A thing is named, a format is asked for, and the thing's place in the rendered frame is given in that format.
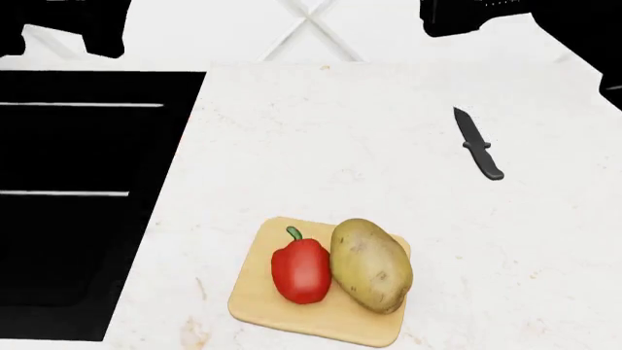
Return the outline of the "wooden cutting board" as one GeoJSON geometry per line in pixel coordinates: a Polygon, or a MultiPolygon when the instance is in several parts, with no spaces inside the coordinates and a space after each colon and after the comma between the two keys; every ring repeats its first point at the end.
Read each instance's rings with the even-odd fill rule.
{"type": "Polygon", "coordinates": [[[398,338],[406,305],[392,314],[376,314],[358,305],[333,282],[321,301],[298,305],[283,298],[271,276],[274,251],[292,238],[286,227],[296,227],[305,237],[328,248],[334,229],[331,224],[275,217],[257,232],[230,294],[227,308],[232,317],[270,329],[316,335],[376,348],[390,346],[398,338]]]}

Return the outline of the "black sink basin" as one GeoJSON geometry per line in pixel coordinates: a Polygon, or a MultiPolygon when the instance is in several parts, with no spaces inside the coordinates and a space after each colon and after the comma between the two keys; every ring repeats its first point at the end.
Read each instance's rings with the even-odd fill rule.
{"type": "Polygon", "coordinates": [[[0,71],[0,339],[103,339],[204,78],[0,71]]]}

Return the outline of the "red bell pepper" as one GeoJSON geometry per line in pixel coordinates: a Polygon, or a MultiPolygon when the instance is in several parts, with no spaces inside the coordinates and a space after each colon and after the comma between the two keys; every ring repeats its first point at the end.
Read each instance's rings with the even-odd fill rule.
{"type": "Polygon", "coordinates": [[[296,304],[322,301],[331,285],[329,252],[319,241],[303,238],[296,227],[287,227],[293,241],[271,257],[271,275],[282,297],[296,304]]]}

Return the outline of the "brown potato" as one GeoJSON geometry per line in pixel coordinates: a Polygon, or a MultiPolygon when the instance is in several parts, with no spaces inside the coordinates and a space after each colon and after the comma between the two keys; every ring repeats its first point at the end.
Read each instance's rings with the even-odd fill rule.
{"type": "Polygon", "coordinates": [[[360,218],[334,228],[329,264],[340,288],[376,314],[397,311],[414,278],[409,256],[398,241],[372,221],[360,218]]]}

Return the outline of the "black kitchen knife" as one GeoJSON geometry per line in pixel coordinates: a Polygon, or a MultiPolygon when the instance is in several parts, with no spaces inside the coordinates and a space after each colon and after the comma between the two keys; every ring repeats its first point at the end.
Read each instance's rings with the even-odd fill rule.
{"type": "Polygon", "coordinates": [[[453,107],[453,112],[458,128],[465,139],[463,147],[470,152],[479,170],[489,180],[502,180],[503,172],[497,168],[487,151],[491,144],[484,141],[471,116],[457,107],[453,107]]]}

